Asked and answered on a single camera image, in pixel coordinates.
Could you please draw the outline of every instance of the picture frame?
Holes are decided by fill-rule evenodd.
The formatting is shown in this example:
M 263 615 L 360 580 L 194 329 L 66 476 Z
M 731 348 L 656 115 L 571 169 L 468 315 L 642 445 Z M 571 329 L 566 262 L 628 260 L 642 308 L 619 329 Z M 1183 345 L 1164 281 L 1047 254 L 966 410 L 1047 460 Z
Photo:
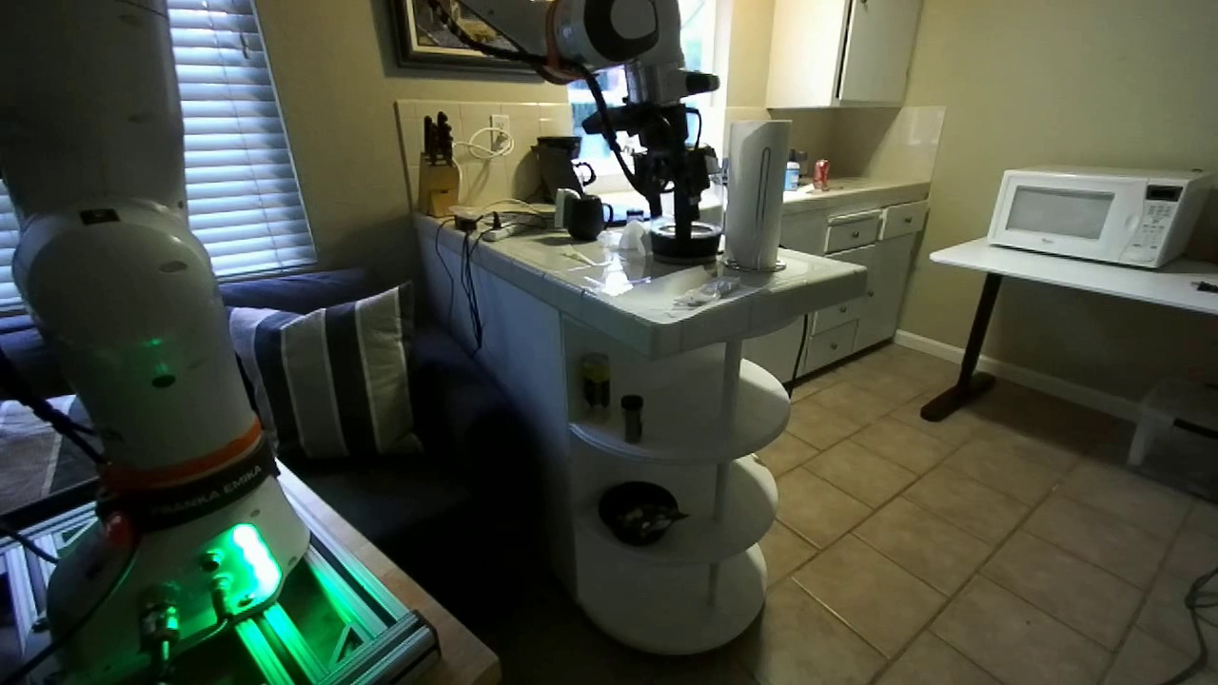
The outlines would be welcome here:
M 466 44 L 448 26 L 435 17 L 428 0 L 396 0 L 401 5 L 401 55 L 405 60 L 448 60 L 448 64 L 510 64 Z M 483 17 L 462 12 L 456 22 L 489 44 L 510 50 L 504 35 L 495 35 Z

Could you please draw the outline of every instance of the shelf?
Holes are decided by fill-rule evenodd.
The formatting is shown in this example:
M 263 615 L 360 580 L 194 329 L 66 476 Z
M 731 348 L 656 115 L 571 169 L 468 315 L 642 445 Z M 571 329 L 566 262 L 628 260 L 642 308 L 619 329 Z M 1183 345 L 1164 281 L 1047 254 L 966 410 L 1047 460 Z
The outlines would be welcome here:
M 618 540 L 598 503 L 582 509 L 579 525 L 582 535 L 598 545 L 607 558 L 628 558 L 628 564 L 714 564 L 727 556 L 738 556 L 755 546 L 775 516 L 775 478 L 756 460 L 727 462 L 723 478 L 723 513 L 721 522 L 711 513 L 690 513 L 683 516 L 662 540 L 633 546 Z
M 628 440 L 619 410 L 610 419 L 579 419 L 571 435 L 607 456 L 665 460 L 665 462 L 723 462 L 756 452 L 789 426 L 789 389 L 761 365 L 738 365 L 738 395 L 723 408 L 723 378 L 700 374 L 674 383 L 665 395 L 647 395 L 642 436 Z
M 586 565 L 582 607 L 619 644 L 652 654 L 700 654 L 744 634 L 765 602 L 765 556 L 711 565 Z

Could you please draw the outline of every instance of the white microwave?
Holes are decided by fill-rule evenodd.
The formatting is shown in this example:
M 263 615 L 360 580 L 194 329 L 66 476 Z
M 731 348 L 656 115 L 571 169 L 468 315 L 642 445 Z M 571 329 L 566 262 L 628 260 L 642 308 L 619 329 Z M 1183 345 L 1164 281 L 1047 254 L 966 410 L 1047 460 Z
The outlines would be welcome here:
M 1189 246 L 1212 186 L 1204 169 L 1014 167 L 988 244 L 1155 270 Z

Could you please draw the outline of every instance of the cushion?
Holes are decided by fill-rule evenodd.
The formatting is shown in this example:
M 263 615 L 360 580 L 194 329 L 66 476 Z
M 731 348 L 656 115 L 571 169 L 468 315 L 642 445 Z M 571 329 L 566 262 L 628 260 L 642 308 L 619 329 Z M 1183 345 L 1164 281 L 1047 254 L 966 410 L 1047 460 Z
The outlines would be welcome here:
M 412 284 L 300 315 L 234 308 L 234 348 L 283 460 L 412 449 L 412 318 Z

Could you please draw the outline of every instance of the metal stand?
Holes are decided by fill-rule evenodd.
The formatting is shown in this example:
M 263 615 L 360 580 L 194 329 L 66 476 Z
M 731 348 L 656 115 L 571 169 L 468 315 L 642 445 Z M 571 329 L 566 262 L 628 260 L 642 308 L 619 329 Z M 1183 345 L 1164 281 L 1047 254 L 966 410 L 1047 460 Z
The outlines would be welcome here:
M 966 345 L 964 345 L 964 360 L 958 360 L 958 378 L 948 391 L 941 391 L 935 400 L 930 400 L 922 408 L 925 423 L 944 423 L 948 416 L 954 416 L 958 408 L 966 408 L 972 400 L 986 395 L 995 389 L 988 374 L 974 374 L 983 345 L 986 345 L 986 325 L 988 325 L 988 312 L 1002 287 L 1002 275 L 986 275 L 977 308 L 974 308 L 974 325 L 966 329 Z

